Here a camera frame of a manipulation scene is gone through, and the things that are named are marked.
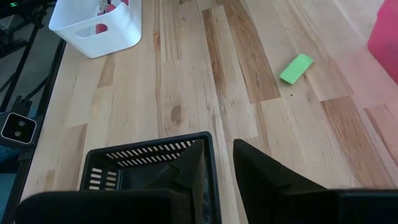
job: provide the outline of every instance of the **wooden tabletop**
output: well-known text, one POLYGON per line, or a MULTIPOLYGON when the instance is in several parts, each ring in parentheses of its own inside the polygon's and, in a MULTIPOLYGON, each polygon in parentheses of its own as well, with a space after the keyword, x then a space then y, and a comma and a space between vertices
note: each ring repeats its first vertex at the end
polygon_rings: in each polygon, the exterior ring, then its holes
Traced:
POLYGON ((67 45, 24 198, 76 190, 92 149, 213 135, 225 223, 245 223, 241 138, 329 188, 398 185, 398 86, 366 42, 382 0, 150 0, 142 39, 90 60, 67 45), (281 71, 315 59, 294 85, 281 71))

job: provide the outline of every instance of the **white plastic basket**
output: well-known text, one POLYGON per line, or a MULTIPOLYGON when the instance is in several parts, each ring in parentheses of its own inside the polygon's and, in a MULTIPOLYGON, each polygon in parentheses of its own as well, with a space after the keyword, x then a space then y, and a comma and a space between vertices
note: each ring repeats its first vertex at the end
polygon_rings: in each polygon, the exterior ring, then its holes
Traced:
POLYGON ((141 39, 141 0, 112 0, 116 9, 97 16, 98 0, 58 0, 50 29, 89 58, 100 57, 136 45, 141 39), (96 25, 106 32, 96 34, 96 25))

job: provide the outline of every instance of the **basket handle hole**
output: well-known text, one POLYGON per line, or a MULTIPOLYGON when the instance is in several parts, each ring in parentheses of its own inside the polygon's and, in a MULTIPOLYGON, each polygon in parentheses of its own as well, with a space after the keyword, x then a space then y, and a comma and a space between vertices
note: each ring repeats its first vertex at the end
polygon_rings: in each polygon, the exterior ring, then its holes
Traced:
POLYGON ((105 24, 97 24, 94 26, 89 26, 86 28, 83 28, 81 30, 76 31, 76 35, 80 38, 87 38, 91 37, 97 34, 102 34, 104 32, 108 31, 108 26, 105 24))

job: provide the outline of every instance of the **pink bin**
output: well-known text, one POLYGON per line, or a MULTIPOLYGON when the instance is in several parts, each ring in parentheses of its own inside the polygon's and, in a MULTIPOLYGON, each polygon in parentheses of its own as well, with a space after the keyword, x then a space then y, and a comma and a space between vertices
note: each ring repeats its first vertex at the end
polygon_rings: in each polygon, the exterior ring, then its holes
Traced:
POLYGON ((368 47, 398 84, 398 0, 384 1, 368 47))

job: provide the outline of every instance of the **green sponge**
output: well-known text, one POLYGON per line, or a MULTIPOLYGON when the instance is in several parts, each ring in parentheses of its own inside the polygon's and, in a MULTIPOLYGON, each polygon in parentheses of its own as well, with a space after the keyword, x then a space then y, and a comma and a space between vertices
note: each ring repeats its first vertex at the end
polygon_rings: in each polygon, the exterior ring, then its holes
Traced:
POLYGON ((300 54, 280 74, 280 78, 293 85, 312 64, 312 58, 306 56, 305 54, 300 54))

